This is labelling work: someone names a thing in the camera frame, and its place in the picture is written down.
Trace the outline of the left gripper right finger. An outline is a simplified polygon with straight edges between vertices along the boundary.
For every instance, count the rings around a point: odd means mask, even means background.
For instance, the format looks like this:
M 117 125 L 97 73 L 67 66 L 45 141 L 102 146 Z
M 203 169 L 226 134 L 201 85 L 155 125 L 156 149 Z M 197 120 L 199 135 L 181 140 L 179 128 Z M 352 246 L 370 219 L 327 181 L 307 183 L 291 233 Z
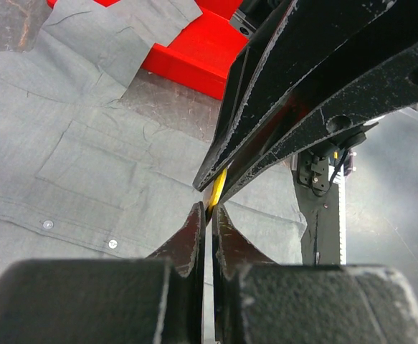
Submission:
M 215 338 L 220 343 L 418 343 L 418 300 L 381 265 L 281 265 L 212 216 Z

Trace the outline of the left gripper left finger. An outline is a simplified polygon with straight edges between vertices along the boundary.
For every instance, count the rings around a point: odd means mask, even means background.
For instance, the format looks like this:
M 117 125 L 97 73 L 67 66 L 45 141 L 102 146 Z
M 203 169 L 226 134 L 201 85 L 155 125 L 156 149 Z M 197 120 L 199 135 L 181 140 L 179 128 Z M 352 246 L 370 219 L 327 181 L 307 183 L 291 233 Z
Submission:
M 32 259 L 0 277 L 0 343 L 200 343 L 205 211 L 144 259 Z

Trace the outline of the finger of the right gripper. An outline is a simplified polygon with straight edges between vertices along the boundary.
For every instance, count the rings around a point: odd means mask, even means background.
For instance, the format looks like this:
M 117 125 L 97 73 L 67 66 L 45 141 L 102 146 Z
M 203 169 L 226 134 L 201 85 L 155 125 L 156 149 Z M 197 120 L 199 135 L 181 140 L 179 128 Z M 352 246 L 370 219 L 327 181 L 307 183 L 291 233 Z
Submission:
M 225 188 L 237 191 L 287 158 L 285 135 L 311 108 L 306 77 L 389 9 L 386 1 L 283 1 L 274 9 L 230 67 L 194 188 L 227 170 Z
M 236 181 L 227 181 L 221 199 L 233 197 L 269 167 L 369 120 L 418 103 L 418 44 L 373 68 L 321 103 L 284 134 Z

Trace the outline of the yellow floral round brooch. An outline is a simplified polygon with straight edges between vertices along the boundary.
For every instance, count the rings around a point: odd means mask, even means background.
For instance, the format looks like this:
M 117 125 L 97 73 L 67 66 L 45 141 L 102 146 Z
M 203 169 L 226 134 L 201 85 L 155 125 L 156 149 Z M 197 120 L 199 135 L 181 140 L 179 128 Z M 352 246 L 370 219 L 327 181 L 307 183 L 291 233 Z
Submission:
M 209 203 L 207 209 L 212 211 L 212 209 L 219 203 L 224 184 L 227 178 L 227 169 L 223 169 L 222 172 L 215 178 L 212 186 L 212 191 L 209 197 Z

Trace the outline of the grey shirt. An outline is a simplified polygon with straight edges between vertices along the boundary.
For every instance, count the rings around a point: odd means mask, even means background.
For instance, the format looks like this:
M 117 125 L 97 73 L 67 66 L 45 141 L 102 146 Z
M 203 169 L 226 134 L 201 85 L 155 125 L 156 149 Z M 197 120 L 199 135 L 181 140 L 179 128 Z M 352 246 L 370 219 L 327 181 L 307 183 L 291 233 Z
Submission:
M 145 257 L 184 222 L 219 103 L 141 69 L 195 1 L 0 1 L 0 275 Z

